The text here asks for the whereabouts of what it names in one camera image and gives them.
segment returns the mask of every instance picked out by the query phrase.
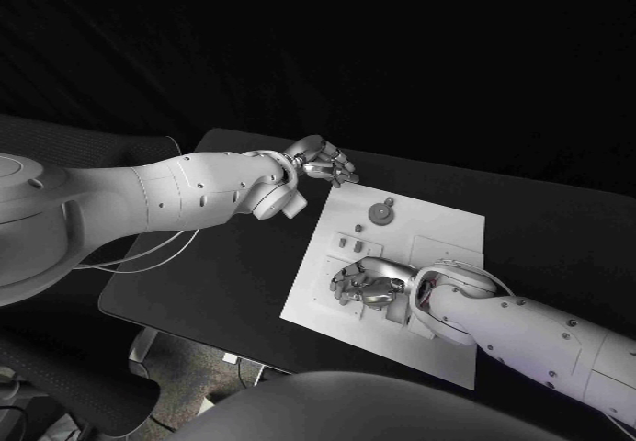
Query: robotic hand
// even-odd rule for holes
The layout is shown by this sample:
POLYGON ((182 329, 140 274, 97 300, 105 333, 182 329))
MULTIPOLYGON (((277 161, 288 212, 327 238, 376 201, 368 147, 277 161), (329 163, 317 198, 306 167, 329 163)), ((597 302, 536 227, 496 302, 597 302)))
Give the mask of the robotic hand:
POLYGON ((409 320, 454 345, 479 345, 500 363, 636 428, 636 341, 580 317, 516 297, 476 266, 440 260, 414 269, 365 257, 332 279, 345 305, 391 308, 408 296, 409 320), (496 296, 497 286, 506 291, 496 296))
POLYGON ((358 182, 346 155, 313 135, 283 153, 200 152, 141 167, 65 168, 0 153, 0 306, 47 289, 105 243, 190 231, 238 214, 291 219, 298 176, 358 182))

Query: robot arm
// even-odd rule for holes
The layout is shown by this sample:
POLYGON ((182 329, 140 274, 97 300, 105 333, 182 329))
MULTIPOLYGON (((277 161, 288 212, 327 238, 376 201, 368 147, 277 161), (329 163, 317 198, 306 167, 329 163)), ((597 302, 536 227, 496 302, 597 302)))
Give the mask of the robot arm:
POLYGON ((317 135, 284 153, 193 153, 141 167, 63 168, 0 154, 0 306, 47 289, 124 236, 213 227, 238 213, 293 218, 306 205, 298 175, 339 187, 358 181, 353 170, 317 135))
POLYGON ((334 275, 332 291, 340 303, 358 300, 375 309, 404 293, 411 320, 434 336, 456 345, 479 345, 545 387, 636 428, 636 342, 516 297, 474 266, 443 260, 417 271, 366 257, 334 275), (496 297, 497 285, 510 295, 496 297))

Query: black table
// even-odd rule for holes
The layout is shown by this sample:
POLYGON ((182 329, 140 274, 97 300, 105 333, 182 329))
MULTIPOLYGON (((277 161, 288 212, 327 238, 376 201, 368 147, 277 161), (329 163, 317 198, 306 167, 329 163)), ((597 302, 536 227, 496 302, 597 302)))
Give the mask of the black table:
MULTIPOLYGON (((196 152, 281 151, 291 143, 215 129, 196 152)), ((399 154, 401 145, 414 148, 412 140, 397 135, 386 151, 399 154)), ((633 198, 355 150, 343 152, 356 164, 362 185, 484 216, 484 268, 518 295, 633 338, 633 198)), ((189 248, 160 268, 114 275, 99 300, 102 312, 285 371, 382 374, 451 391, 572 439, 620 436, 596 410, 516 374, 482 350, 471 392, 280 318, 329 190, 324 181, 303 178, 300 191, 309 206, 293 220, 283 213, 265 221, 236 215, 226 224, 202 230, 189 248)), ((173 232, 141 235, 128 255, 172 236, 173 232)), ((182 248, 186 237, 118 269, 133 271, 161 262, 182 248)))

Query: black curtain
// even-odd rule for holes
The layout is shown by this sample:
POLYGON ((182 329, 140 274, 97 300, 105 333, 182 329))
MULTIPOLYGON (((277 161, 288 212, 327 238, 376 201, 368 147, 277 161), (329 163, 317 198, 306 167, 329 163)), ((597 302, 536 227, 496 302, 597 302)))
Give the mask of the black curtain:
POLYGON ((324 8, 274 22, 208 2, 3 4, 0 112, 170 134, 186 151, 213 127, 319 133, 633 196, 634 8, 585 7, 324 8))

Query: white board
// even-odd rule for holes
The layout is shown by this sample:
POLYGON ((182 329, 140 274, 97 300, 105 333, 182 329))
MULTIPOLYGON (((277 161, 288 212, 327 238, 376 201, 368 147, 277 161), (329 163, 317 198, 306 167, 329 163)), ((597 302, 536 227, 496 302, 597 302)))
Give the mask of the white board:
POLYGON ((386 320, 386 308, 375 311, 353 301, 340 306, 329 285, 334 273, 366 255, 412 262, 415 267, 438 258, 482 267, 483 224, 483 216, 376 188, 349 182, 332 188, 281 318, 474 390, 477 347, 414 334, 404 323, 386 320), (394 199, 395 219, 378 226, 368 209, 386 198, 394 199), (355 253, 358 241, 363 246, 355 253))

